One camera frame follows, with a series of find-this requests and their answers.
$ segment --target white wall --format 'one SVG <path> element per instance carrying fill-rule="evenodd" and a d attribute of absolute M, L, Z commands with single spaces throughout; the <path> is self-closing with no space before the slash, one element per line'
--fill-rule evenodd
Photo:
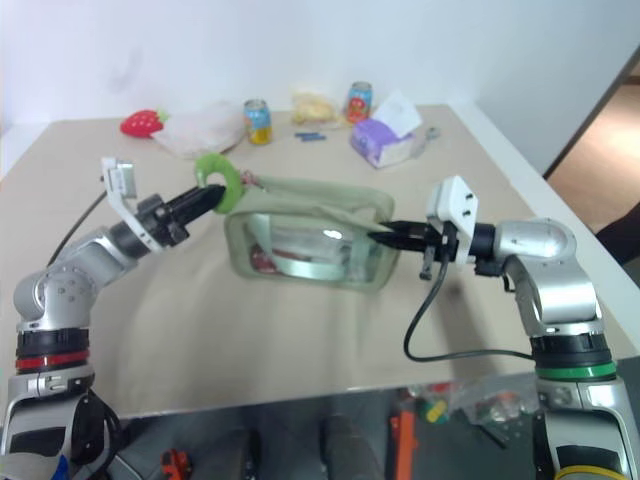
<path fill-rule="evenodd" d="M 353 80 L 477 100 L 544 171 L 640 40 L 623 0 L 4 0 L 3 123 L 219 98 L 341 100 Z"/>

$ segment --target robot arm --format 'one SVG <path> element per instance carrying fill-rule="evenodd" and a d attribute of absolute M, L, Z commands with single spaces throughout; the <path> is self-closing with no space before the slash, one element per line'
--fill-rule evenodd
<path fill-rule="evenodd" d="M 17 374 L 9 381 L 0 444 L 0 478 L 49 480 L 95 461 L 113 438 L 115 414 L 91 392 L 90 311 L 100 290 L 136 267 L 150 251 L 188 238 L 186 225 L 216 207 L 225 188 L 193 188 L 164 202 L 158 195 L 137 212 L 130 164 L 105 159 L 109 201 L 125 219 L 65 248 L 45 270 L 20 282 Z"/>
<path fill-rule="evenodd" d="M 534 420 L 538 478 L 639 479 L 640 438 L 574 235 L 549 219 L 475 224 L 476 210 L 475 195 L 454 177 L 432 196 L 429 224 L 391 222 L 392 232 L 370 236 L 423 252 L 423 278 L 433 261 L 450 255 L 450 262 L 475 263 L 478 275 L 511 279 L 544 412 Z M 445 238 L 451 231 L 456 238 Z"/>

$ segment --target soda can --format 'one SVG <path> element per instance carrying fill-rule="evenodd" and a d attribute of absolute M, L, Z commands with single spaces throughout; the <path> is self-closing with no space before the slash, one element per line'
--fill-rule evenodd
<path fill-rule="evenodd" d="M 354 82 L 347 97 L 346 117 L 349 123 L 369 118 L 373 90 L 369 82 Z"/>
<path fill-rule="evenodd" d="M 249 141 L 254 145 L 266 145 L 271 142 L 271 114 L 267 102 L 260 98 L 244 103 L 244 123 Z"/>

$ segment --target yellow ring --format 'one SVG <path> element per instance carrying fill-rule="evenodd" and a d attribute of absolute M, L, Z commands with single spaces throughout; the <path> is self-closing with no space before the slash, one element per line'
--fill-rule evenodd
<path fill-rule="evenodd" d="M 593 467 L 591 465 L 572 465 L 561 469 L 553 480 L 560 480 L 562 477 L 571 475 L 572 473 L 592 473 L 594 475 L 602 475 L 605 478 L 612 478 L 613 480 L 629 480 L 624 475 L 620 475 L 618 472 L 609 470 L 607 468 Z"/>

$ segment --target orange tool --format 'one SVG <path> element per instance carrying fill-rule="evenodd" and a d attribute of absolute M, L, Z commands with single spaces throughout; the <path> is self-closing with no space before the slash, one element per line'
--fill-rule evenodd
<path fill-rule="evenodd" d="M 191 471 L 191 462 L 186 452 L 172 448 L 162 454 L 162 472 L 167 480 L 187 480 Z"/>
<path fill-rule="evenodd" d="M 414 435 L 416 416 L 413 412 L 400 412 L 391 417 L 391 435 L 396 443 L 394 480 L 411 480 L 413 451 L 418 448 Z"/>

